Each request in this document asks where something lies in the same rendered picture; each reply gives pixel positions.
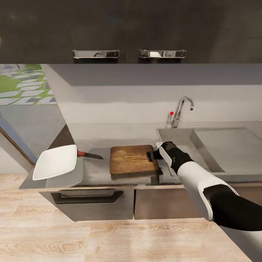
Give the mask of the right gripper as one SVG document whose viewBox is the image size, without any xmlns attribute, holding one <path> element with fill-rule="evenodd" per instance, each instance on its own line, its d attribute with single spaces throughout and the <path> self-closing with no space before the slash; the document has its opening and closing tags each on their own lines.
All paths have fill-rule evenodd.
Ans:
<svg viewBox="0 0 262 262">
<path fill-rule="evenodd" d="M 158 150 L 159 150 L 159 149 L 158 149 Z M 150 151 L 150 158 L 151 158 L 151 160 L 154 160 L 154 159 L 162 160 L 162 159 L 163 159 L 163 157 L 161 158 L 161 157 L 158 155 L 158 150 Z"/>
</svg>

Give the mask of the bowl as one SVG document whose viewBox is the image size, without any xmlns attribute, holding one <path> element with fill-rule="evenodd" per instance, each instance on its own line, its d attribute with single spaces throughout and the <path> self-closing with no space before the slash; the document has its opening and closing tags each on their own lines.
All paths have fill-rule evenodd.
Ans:
<svg viewBox="0 0 262 262">
<path fill-rule="evenodd" d="M 33 172 L 33 180 L 54 178 L 72 172 L 77 160 L 76 145 L 43 151 Z"/>
</svg>

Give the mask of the cutting board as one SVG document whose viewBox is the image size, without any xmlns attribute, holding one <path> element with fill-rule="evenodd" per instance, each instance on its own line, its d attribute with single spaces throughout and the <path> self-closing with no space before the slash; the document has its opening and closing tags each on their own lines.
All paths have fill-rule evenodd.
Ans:
<svg viewBox="0 0 262 262">
<path fill-rule="evenodd" d="M 111 148 L 110 173 L 127 174 L 159 170 L 157 159 L 148 161 L 147 152 L 154 151 L 152 145 L 116 146 Z"/>
</svg>

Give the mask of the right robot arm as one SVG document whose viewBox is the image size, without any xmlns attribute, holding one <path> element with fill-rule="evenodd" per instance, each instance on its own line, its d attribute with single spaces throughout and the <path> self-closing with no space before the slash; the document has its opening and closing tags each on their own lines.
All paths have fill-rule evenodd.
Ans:
<svg viewBox="0 0 262 262">
<path fill-rule="evenodd" d="M 164 159 L 174 169 L 200 214 L 214 221 L 252 262 L 262 262 L 262 206 L 239 196 L 172 141 L 155 146 L 151 160 Z"/>
</svg>

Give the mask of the parer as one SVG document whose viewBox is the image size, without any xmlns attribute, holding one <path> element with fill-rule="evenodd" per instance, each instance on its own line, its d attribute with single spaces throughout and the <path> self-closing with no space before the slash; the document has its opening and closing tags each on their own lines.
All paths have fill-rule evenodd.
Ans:
<svg viewBox="0 0 262 262">
<path fill-rule="evenodd" d="M 80 151 L 77 151 L 77 155 L 90 156 L 90 157 L 94 157 L 94 158 L 102 158 L 100 155 L 94 155 L 94 154 L 90 154 L 90 153 L 86 153 L 86 152 L 80 152 Z"/>
</svg>

